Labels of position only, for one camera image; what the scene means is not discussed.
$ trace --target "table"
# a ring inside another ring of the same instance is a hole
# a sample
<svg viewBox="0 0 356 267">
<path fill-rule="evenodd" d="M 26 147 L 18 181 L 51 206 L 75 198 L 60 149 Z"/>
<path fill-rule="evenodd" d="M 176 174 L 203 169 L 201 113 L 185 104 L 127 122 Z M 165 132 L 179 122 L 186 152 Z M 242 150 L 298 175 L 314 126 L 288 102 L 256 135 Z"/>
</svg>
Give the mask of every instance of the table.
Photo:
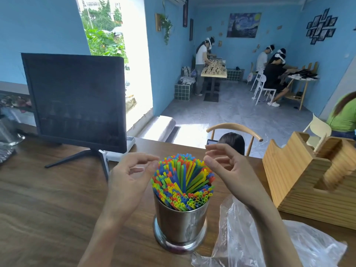
<svg viewBox="0 0 356 267">
<path fill-rule="evenodd" d="M 211 75 L 211 74 L 201 74 L 202 77 L 209 77 L 211 78 L 211 90 L 210 93 L 206 92 L 204 101 L 208 102 L 219 102 L 219 93 L 215 94 L 214 93 L 214 88 L 215 88 L 215 80 L 216 78 L 221 78 L 221 79 L 226 79 L 228 77 L 228 72 L 224 71 L 222 75 Z"/>
<path fill-rule="evenodd" d="M 18 153 L 0 166 L 0 262 L 2 266 L 77 266 L 89 243 L 103 206 L 107 185 L 100 161 L 86 157 L 60 166 L 43 166 L 84 148 L 27 138 Z M 161 159 L 175 153 L 191 153 L 202 159 L 205 150 L 171 143 L 136 139 L 132 152 L 149 152 Z M 247 157 L 270 195 L 262 160 Z M 219 233 L 219 209 L 229 191 L 216 178 L 214 196 L 207 211 L 208 232 L 197 252 L 211 256 Z M 188 267 L 190 255 L 174 255 L 154 238 L 152 188 L 147 187 L 140 206 L 119 234 L 111 266 Z M 281 213 L 282 218 L 304 222 L 349 249 L 339 267 L 354 266 L 356 231 Z"/>
<path fill-rule="evenodd" d="M 300 90 L 300 86 L 298 88 L 298 91 L 294 94 L 294 93 L 287 93 L 284 97 L 288 98 L 288 99 L 292 99 L 292 100 L 297 100 L 297 101 L 300 101 L 300 106 L 299 106 L 299 110 L 301 110 L 301 107 L 303 106 L 303 101 L 304 101 L 304 97 L 305 97 L 305 93 L 306 93 L 306 90 L 308 88 L 308 83 L 310 81 L 316 81 L 317 79 L 300 79 L 298 78 L 296 75 L 289 75 L 288 78 L 291 79 L 291 81 L 289 82 L 287 88 L 289 88 L 292 84 L 292 82 L 294 80 L 300 80 L 300 81 L 305 81 L 305 87 L 304 87 L 304 90 L 303 90 L 303 95 L 301 97 L 301 100 L 299 97 L 296 97 L 296 94 L 299 92 Z"/>
</svg>

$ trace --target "metal container base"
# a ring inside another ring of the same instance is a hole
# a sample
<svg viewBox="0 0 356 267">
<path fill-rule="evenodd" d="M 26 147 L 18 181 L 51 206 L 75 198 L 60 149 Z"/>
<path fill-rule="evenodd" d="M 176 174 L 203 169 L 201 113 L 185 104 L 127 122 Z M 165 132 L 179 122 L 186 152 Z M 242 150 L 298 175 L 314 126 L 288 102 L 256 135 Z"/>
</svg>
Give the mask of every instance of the metal container base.
<svg viewBox="0 0 356 267">
<path fill-rule="evenodd" d="M 156 216 L 154 216 L 154 237 L 156 238 L 157 242 L 160 244 L 161 247 L 174 254 L 193 253 L 194 250 L 204 241 L 206 233 L 207 220 L 205 219 L 202 230 L 194 240 L 185 243 L 170 243 L 166 240 L 166 237 L 158 226 L 157 218 Z"/>
</svg>

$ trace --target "blue wall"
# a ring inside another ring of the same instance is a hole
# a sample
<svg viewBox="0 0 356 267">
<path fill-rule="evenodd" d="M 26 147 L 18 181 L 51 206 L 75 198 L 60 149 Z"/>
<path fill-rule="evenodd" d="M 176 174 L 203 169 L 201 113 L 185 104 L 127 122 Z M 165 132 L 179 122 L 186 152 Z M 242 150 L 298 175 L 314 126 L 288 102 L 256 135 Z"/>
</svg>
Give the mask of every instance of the blue wall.
<svg viewBox="0 0 356 267">
<path fill-rule="evenodd" d="M 0 0 L 0 81 L 26 84 L 20 52 L 90 54 L 75 0 Z"/>
<path fill-rule="evenodd" d="M 190 18 L 194 7 L 189 4 L 188 27 L 183 27 L 183 7 L 165 0 L 166 15 L 173 24 L 169 43 L 164 43 L 164 32 L 156 32 L 155 13 L 164 14 L 162 0 L 145 0 L 149 65 L 151 69 L 154 115 L 160 115 L 174 98 L 174 85 L 183 66 L 192 65 L 194 43 L 189 41 Z"/>
<path fill-rule="evenodd" d="M 305 5 L 292 36 L 287 62 L 302 67 L 319 62 L 320 80 L 310 84 L 304 105 L 319 116 L 335 91 L 346 69 L 356 54 L 356 0 L 314 0 Z M 306 26 L 314 17 L 330 8 L 329 14 L 339 17 L 332 38 L 310 45 Z"/>
<path fill-rule="evenodd" d="M 227 38 L 230 13 L 256 13 L 262 12 L 260 25 L 256 38 Z M 251 62 L 256 67 L 257 57 L 270 44 L 276 49 L 287 48 L 299 17 L 298 5 L 241 5 L 224 7 L 198 7 L 195 29 L 195 44 L 198 46 L 205 38 L 214 36 L 216 43 L 212 53 L 226 59 L 226 66 L 244 68 L 245 78 L 251 69 Z M 207 27 L 212 26 L 212 31 L 207 32 Z M 256 53 L 252 51 L 260 44 Z"/>
</svg>

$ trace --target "left hand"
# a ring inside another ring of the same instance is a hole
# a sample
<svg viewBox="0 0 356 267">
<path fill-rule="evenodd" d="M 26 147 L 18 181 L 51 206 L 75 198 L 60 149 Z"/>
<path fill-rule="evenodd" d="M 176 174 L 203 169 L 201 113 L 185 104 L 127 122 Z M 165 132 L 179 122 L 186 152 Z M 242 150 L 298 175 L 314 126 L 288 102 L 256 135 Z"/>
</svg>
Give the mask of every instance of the left hand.
<svg viewBox="0 0 356 267">
<path fill-rule="evenodd" d="M 109 191 L 102 214 L 114 224 L 125 222 L 139 205 L 147 184 L 158 168 L 157 156 L 145 153 L 128 153 L 112 169 L 109 176 Z M 147 164 L 145 168 L 136 167 Z M 131 174 L 142 172 L 139 178 Z"/>
</svg>

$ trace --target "ceiling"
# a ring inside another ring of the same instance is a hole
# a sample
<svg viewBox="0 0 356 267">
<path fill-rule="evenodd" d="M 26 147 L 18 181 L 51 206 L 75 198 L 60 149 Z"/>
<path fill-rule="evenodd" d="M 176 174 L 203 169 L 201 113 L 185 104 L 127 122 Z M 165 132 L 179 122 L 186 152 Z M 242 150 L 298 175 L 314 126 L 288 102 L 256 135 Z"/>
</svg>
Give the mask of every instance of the ceiling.
<svg viewBox="0 0 356 267">
<path fill-rule="evenodd" d="M 241 4 L 241 3 L 298 3 L 302 0 L 189 0 L 197 5 L 227 5 L 227 4 Z"/>
</svg>

